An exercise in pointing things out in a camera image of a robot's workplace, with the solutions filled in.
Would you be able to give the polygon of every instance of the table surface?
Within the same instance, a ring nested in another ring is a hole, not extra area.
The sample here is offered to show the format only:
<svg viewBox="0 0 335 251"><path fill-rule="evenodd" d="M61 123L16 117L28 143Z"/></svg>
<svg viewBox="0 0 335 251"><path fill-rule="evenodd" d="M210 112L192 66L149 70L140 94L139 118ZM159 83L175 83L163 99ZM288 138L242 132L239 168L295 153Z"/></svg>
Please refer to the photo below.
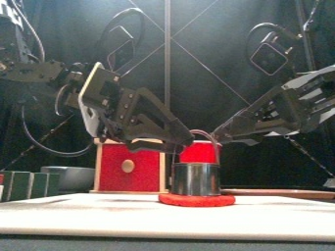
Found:
<svg viewBox="0 0 335 251"><path fill-rule="evenodd" d="M335 204L279 196L186 208L155 194L71 194L1 203L0 219L4 234L335 242Z"/></svg>

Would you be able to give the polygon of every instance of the wooden box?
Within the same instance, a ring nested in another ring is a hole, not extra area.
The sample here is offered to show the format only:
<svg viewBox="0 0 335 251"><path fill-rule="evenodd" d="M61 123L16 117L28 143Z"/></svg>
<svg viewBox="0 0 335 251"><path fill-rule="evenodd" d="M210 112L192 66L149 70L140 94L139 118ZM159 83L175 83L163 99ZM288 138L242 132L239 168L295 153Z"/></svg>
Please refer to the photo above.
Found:
<svg viewBox="0 0 335 251"><path fill-rule="evenodd" d="M164 153L148 150L131 153L125 144L112 140L100 143L96 139L95 143L97 161L92 192L167 191Z"/></svg>

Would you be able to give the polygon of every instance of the black cable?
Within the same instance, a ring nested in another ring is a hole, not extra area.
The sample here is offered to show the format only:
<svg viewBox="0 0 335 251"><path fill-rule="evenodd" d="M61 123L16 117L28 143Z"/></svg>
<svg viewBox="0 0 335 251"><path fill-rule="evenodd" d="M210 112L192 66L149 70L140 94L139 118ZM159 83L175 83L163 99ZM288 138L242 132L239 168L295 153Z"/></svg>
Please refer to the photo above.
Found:
<svg viewBox="0 0 335 251"><path fill-rule="evenodd" d="M319 4L323 2L323 0L315 0L314 1L314 6L311 8L311 12L310 12L310 16L308 16L308 19L303 25L303 31L304 32L310 32L310 26L312 25L314 23L314 16L315 16L315 13L316 13L316 10L318 10L318 7L319 7Z"/></svg>
<svg viewBox="0 0 335 251"><path fill-rule="evenodd" d="M21 104L21 123L23 123L23 128L24 128L24 133L29 139L29 141L32 142L32 144L43 151L45 151L47 153L59 156L59 157L64 157L64 158L73 158L73 157L79 157L84 154L87 154L93 146L93 141L91 141L89 145L87 146L85 149L77 151L77 152L59 152L56 150L52 150L51 148L45 147L44 145L41 145L33 138L28 126L27 126L27 119L25 119L25 105Z"/></svg>
<svg viewBox="0 0 335 251"><path fill-rule="evenodd" d="M37 37L37 34L36 34L35 30L33 30L33 27L32 27L25 15L23 14L20 8L17 7L16 0L12 0L11 2L12 2L12 5L13 5L13 7L16 9L17 14L20 15L21 19L24 20L24 22L25 22L25 24L28 26L28 29L31 30L31 33L33 35L33 38L35 38L36 44L37 44L39 60L41 62L44 62L44 48L43 48L43 44L40 42L40 39Z"/></svg>
<svg viewBox="0 0 335 251"><path fill-rule="evenodd" d="M135 47L137 48L141 44L144 31L145 31L145 23L144 23L144 13L139 8L129 8L121 12L119 12L111 19L108 25L105 26L101 35L100 35L100 42L104 41L109 31L113 29L115 25L128 16L137 15L140 17L140 35L137 41L135 43Z"/></svg>
<svg viewBox="0 0 335 251"><path fill-rule="evenodd" d="M143 38L144 38L144 32L145 32L145 22L144 22L144 13L139 8L128 8L124 11L119 12L111 19L109 23L107 24L101 35L100 35L100 39L96 43L96 54L93 57L93 61L99 61L100 60L100 49L101 49L101 45L103 42L107 39L108 33L111 32L111 30L115 28L116 24L125 18L129 17L132 15L139 16L140 18L140 33L139 33L139 37L136 39L135 42L135 49L141 45L143 42Z"/></svg>

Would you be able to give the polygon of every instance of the metal pole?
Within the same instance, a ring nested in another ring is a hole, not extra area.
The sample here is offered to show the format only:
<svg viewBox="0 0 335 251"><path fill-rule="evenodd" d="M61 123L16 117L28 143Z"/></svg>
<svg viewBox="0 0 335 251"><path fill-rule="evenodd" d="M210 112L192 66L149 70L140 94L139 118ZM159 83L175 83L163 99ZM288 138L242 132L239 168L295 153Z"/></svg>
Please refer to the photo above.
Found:
<svg viewBox="0 0 335 251"><path fill-rule="evenodd" d="M170 109L170 74L171 74L171 68L170 68L170 63L171 63L171 30L170 30L170 25L171 25L171 5L170 5L170 0L166 0L166 106Z"/></svg>
<svg viewBox="0 0 335 251"><path fill-rule="evenodd" d="M308 67L310 71L315 71L316 66L315 66L315 61L314 61L314 56L312 56L310 37L308 37L308 33L303 30L303 25L306 23L306 16L304 16L304 11L303 11L302 0L296 0L296 10L298 10L298 16L299 16L299 25L300 25L300 32L302 32L302 43L303 43L307 67Z"/></svg>

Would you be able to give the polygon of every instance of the stainless steel cup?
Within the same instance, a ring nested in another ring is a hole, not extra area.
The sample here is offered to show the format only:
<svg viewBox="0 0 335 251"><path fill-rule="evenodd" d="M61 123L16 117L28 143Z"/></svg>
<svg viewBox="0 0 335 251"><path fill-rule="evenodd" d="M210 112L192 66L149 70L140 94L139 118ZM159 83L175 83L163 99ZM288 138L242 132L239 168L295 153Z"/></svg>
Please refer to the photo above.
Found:
<svg viewBox="0 0 335 251"><path fill-rule="evenodd" d="M216 151L216 163L174 163L171 166L171 190L172 194L191 196L220 195L220 156L218 142L212 136L202 130L191 130L191 133L204 135L214 144Z"/></svg>

